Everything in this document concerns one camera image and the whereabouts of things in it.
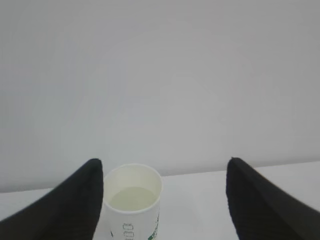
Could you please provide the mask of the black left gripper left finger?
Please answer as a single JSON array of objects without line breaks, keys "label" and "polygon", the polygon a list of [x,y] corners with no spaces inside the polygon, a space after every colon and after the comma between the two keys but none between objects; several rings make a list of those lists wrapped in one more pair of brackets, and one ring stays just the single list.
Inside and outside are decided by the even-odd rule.
[{"label": "black left gripper left finger", "polygon": [[103,203],[103,166],[88,160],[46,195],[1,220],[2,240],[91,240]]}]

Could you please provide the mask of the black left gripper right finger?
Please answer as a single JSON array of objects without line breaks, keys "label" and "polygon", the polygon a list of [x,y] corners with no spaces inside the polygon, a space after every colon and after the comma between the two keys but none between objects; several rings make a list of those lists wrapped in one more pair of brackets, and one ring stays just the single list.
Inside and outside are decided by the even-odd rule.
[{"label": "black left gripper right finger", "polygon": [[229,214],[240,240],[318,240],[320,213],[240,158],[226,170]]}]

